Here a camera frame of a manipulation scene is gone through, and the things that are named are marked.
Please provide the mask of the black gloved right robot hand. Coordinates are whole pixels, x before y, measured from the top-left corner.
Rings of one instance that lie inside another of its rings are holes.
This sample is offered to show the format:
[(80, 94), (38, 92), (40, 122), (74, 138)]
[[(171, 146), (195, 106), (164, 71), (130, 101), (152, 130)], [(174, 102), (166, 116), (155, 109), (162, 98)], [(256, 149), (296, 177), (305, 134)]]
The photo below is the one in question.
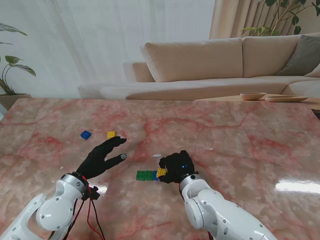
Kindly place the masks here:
[(162, 169), (166, 169), (167, 173), (159, 176), (158, 179), (167, 184), (179, 184), (186, 177), (198, 174), (198, 172), (195, 171), (193, 161), (186, 150), (181, 150), (179, 153), (173, 153), (161, 158), (159, 166)]

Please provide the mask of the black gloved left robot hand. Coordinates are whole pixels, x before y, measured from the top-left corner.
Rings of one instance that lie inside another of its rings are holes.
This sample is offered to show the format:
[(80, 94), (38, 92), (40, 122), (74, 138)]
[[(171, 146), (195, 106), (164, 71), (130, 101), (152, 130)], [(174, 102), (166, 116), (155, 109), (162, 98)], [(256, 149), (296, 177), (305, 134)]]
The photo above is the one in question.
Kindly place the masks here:
[(107, 139), (88, 154), (75, 172), (89, 180), (123, 162), (127, 158), (124, 153), (108, 159), (106, 157), (114, 148), (119, 147), (126, 141), (126, 138), (120, 136)]

